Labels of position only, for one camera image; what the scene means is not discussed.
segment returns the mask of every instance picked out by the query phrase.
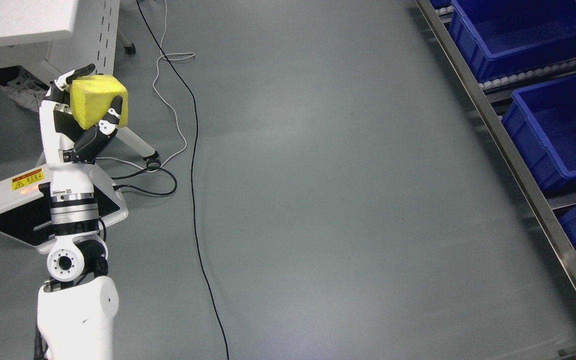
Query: white sneaker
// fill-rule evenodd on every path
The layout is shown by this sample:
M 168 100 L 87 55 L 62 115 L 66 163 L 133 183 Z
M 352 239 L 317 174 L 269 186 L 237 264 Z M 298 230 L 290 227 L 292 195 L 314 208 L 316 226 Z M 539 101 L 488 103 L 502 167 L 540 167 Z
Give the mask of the white sneaker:
M 32 73 L 20 67 L 19 76 L 10 80 L 7 86 L 0 86 L 0 89 L 15 104 L 38 113 L 39 105 L 46 95 L 46 89 L 42 86 L 45 87 L 46 85 Z

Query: yellow foam block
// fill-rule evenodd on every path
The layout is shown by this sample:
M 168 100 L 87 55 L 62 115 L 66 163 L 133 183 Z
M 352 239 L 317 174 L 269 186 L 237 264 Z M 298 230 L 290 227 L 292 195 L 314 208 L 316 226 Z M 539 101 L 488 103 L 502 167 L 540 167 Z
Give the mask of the yellow foam block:
M 119 127 L 128 125 L 128 90 L 112 75 L 78 77 L 70 85 L 72 116 L 82 129 L 98 123 L 115 96 L 123 98 Z

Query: black cable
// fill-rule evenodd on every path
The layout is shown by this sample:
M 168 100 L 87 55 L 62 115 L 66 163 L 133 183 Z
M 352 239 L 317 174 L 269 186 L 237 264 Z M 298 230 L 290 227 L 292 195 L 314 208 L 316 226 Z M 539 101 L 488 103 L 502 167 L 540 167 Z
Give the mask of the black cable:
M 84 279 L 86 279 L 86 276 L 88 276 L 88 274 L 89 274 L 89 273 L 87 273 L 87 272 L 86 272 L 85 274 L 83 274 L 83 275 L 79 278 L 79 280 L 77 281 L 77 283 L 75 284 L 75 287 L 76 287 L 77 285 L 81 284 L 82 281 L 84 281 Z
M 39 325 L 34 325 L 34 356 L 33 360 L 45 360 L 46 350 L 44 350 L 44 340 L 42 340 L 42 333 L 39 331 Z
M 117 191 L 117 190 L 119 190 L 119 189 L 121 189 L 121 188 L 130 188 L 130 189 L 135 189 L 135 190 L 137 190 L 137 191 L 144 192 L 144 193 L 146 193 L 146 194 L 151 194 L 151 195 L 154 195 L 154 196 L 169 196 L 169 195 L 173 194 L 174 192 L 176 192 L 176 191 L 177 191 L 177 178 L 174 176 L 173 173 L 171 173 L 170 171 L 168 171 L 168 170 L 166 170 L 166 169 L 164 169 L 164 168 L 161 168 L 161 167 L 146 167 L 146 168 L 143 168 L 143 169 L 141 169 L 141 170 L 139 170 L 139 171 L 137 171 L 137 172 L 135 172 L 135 173 L 131 173 L 131 174 L 126 175 L 126 176 L 112 177 L 112 179 L 113 179 L 113 180 L 127 179 L 127 178 L 132 178 L 133 176 L 137 176 L 137 175 L 139 175 L 139 174 L 146 173 L 147 171 L 158 171 L 158 170 L 163 171 L 164 173 L 166 173 L 166 174 L 168 174 L 168 175 L 170 176 L 170 178 L 171 178 L 172 181 L 174 182 L 174 186 L 173 186 L 172 190 L 170 190 L 170 191 L 168 191 L 168 192 L 165 192 L 165 193 L 158 193 L 158 192 L 155 192 L 155 191 L 149 191 L 149 190 L 146 190 L 146 189 L 142 189 L 141 187 L 137 187 L 137 186 L 135 186 L 135 185 L 130 185 L 130 184 L 115 185 L 115 186 L 113 186 L 112 188 L 115 189 L 115 191 Z
M 148 32 L 150 32 L 150 36 L 152 37 L 155 44 L 157 44 L 157 48 L 159 48 L 159 51 L 163 54 L 163 57 L 166 59 L 166 62 L 170 65 L 170 68 L 172 68 L 172 70 L 174 71 L 176 77 L 178 77 L 179 80 L 181 80 L 185 88 L 188 89 L 190 96 L 192 96 L 192 105 L 194 106 L 195 128 L 194 128 L 194 145 L 192 146 L 192 161 L 190 162 L 190 194 L 192 194 L 192 227 L 194 229 L 194 242 L 197 246 L 197 256 L 199 257 L 199 265 L 201 266 L 201 273 L 203 274 L 203 280 L 205 280 L 206 285 L 208 287 L 208 292 L 210 293 L 210 301 L 212 301 L 212 309 L 214 310 L 214 315 L 215 317 L 217 317 L 217 322 L 219 323 L 219 328 L 221 330 L 221 335 L 223 337 L 224 346 L 226 346 L 226 360 L 230 360 L 231 354 L 228 349 L 228 340 L 226 340 L 226 331 L 224 331 L 224 325 L 222 324 L 222 319 L 219 317 L 219 312 L 217 311 L 217 305 L 215 305 L 215 296 L 213 295 L 213 289 L 210 286 L 210 281 L 208 281 L 208 276 L 206 275 L 206 269 L 204 269 L 202 253 L 199 249 L 199 236 L 197 235 L 197 208 L 195 205 L 195 182 L 194 182 L 195 153 L 197 152 L 197 139 L 199 138 L 199 117 L 197 116 L 197 100 L 195 99 L 195 94 L 193 93 L 193 91 L 190 89 L 188 84 L 186 84 L 183 77 L 179 75 L 177 69 L 170 61 L 170 59 L 168 59 L 166 52 L 164 51 L 160 43 L 157 41 L 157 38 L 155 37 L 155 34 L 153 34 L 151 26 L 148 25 L 146 16 L 144 16 L 144 12 L 142 11 L 142 6 L 140 5 L 139 0 L 135 0 L 135 2 L 137 2 L 137 7 L 139 8 L 139 14 L 141 14 L 141 18 L 143 19 L 144 24 L 146 24 Z
M 99 223 L 101 223 L 101 227 L 103 228 L 103 242 L 106 242 L 106 223 L 104 222 L 104 219 L 102 219 L 101 217 L 99 218 Z

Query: metal shelf rack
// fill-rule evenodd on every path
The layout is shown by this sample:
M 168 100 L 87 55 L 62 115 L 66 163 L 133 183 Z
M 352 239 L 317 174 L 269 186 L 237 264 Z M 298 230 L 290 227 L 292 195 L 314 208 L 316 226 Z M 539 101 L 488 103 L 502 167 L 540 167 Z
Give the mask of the metal shelf rack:
M 521 188 L 521 192 L 574 287 L 574 291 L 576 291 L 576 251 L 555 215 L 555 212 L 565 210 L 576 204 L 576 193 L 556 198 L 546 198 L 544 196 L 496 112 L 496 109 L 499 109 L 497 104 L 509 101 L 512 89 L 508 89 L 507 86 L 503 88 L 502 86 L 499 91 L 490 91 L 489 89 L 484 91 L 448 33 L 446 26 L 450 19 L 447 20 L 445 16 L 441 18 L 429 0 L 416 0 L 416 3 L 439 45 L 441 45 L 446 58 L 450 61 L 461 84 L 468 93 L 470 100 L 477 109 L 478 114 L 481 116 L 483 123 L 489 130 L 494 143 L 510 168 L 512 175 Z M 540 78 L 533 78 L 531 82 L 545 81 L 570 73 L 576 73 L 576 68 L 562 73 L 551 73 Z M 515 87 L 522 85 L 525 86 L 526 84 L 517 83 Z

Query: warning label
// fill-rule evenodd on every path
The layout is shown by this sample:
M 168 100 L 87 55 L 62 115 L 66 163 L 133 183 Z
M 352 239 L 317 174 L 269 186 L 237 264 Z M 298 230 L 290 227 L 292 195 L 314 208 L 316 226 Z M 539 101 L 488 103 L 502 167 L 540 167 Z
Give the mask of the warning label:
M 29 173 L 25 173 L 23 175 L 19 175 L 13 178 L 12 190 L 16 191 L 17 189 L 21 189 L 26 185 L 39 182 L 40 180 L 43 179 L 44 179 L 44 169 L 38 168 L 37 170 L 30 171 Z

